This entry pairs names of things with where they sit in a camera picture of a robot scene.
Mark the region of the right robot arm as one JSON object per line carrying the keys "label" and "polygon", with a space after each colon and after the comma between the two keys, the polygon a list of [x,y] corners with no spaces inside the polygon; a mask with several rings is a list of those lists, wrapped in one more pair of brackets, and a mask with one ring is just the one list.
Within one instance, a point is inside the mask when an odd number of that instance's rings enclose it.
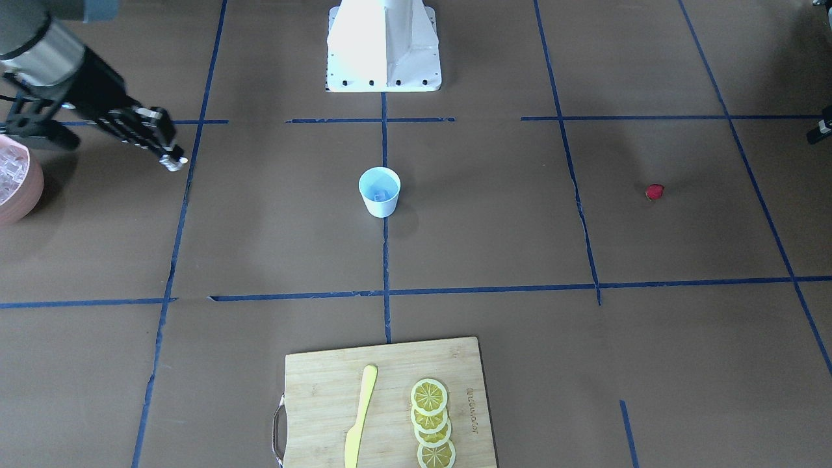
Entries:
{"label": "right robot arm", "polygon": [[3,80],[17,89],[2,134],[30,148],[73,151],[80,140],[56,120],[70,109],[117,140],[152,152],[176,172],[187,165],[168,110],[146,107],[127,93],[123,77],[66,21],[110,21],[117,1],[3,1]]}

